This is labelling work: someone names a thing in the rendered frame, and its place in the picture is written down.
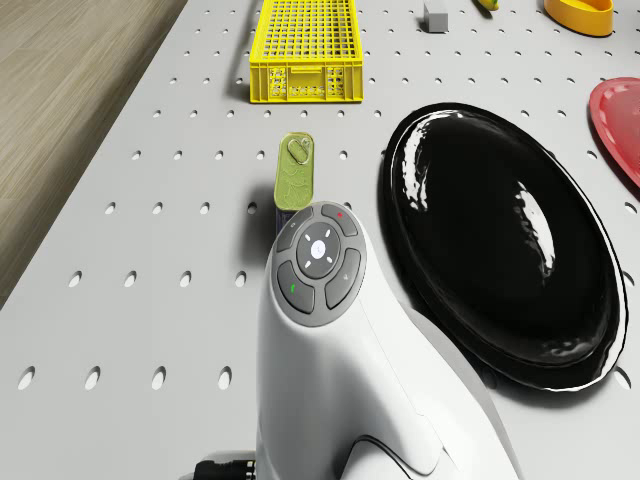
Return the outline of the flat-sided can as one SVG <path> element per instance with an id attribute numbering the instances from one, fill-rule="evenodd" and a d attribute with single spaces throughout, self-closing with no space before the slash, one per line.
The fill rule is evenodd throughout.
<path id="1" fill-rule="evenodd" d="M 305 132 L 286 134 L 280 142 L 274 183 L 276 233 L 313 198 L 314 141 Z"/>

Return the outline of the black plate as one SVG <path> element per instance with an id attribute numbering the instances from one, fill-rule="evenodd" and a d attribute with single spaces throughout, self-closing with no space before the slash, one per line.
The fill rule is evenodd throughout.
<path id="1" fill-rule="evenodd" d="M 603 221 L 555 155 L 481 108 L 407 115 L 386 148 L 397 258 L 438 322 L 521 384 L 578 391 L 625 344 L 623 272 Z"/>

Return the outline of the yellow bowl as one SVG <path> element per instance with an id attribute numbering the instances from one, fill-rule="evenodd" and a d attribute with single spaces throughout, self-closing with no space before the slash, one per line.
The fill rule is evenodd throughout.
<path id="1" fill-rule="evenodd" d="M 544 0 L 546 12 L 573 31 L 604 37 L 613 32 L 613 0 Z"/>

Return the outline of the red plate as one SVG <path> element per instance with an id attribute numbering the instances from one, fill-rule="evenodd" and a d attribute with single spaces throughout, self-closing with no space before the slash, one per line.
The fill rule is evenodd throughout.
<path id="1" fill-rule="evenodd" d="M 604 146 L 640 188 L 640 78 L 600 82 L 590 94 L 589 111 Z"/>

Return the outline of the grey cube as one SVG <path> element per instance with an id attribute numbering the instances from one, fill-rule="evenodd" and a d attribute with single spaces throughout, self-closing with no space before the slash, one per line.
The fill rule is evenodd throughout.
<path id="1" fill-rule="evenodd" d="M 448 9 L 445 0 L 424 0 L 424 21 L 428 33 L 448 31 Z"/>

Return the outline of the yellow basket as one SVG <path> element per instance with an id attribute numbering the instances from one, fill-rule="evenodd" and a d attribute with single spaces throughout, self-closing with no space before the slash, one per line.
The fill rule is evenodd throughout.
<path id="1" fill-rule="evenodd" d="M 264 0 L 250 52 L 250 101 L 362 100 L 355 1 Z"/>

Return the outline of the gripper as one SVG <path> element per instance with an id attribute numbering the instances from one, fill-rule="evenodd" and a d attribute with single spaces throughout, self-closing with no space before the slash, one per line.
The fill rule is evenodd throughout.
<path id="1" fill-rule="evenodd" d="M 216 452 L 198 462 L 193 480 L 256 480 L 254 451 Z"/>

